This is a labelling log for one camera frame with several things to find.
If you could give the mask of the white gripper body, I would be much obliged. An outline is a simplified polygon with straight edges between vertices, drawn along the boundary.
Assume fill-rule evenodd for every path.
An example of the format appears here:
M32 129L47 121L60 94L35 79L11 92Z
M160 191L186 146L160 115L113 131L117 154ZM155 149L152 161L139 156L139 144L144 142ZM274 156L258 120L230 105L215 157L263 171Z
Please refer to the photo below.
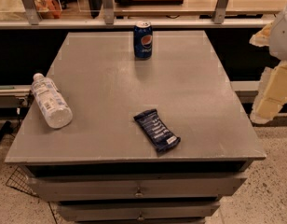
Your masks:
M287 5L272 23L269 53L279 60L287 61Z

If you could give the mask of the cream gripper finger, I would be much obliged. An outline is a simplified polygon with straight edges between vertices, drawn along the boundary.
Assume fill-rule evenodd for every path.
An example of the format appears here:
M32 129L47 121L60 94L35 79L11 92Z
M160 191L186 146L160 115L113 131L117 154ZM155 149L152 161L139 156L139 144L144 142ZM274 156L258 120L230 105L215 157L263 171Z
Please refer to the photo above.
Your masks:
M250 119L255 124L273 120L287 104L287 62L276 67L266 67L259 81Z
M256 34L252 35L252 37L249 40L249 43L256 47L269 46L271 27L272 27L271 23L267 24Z

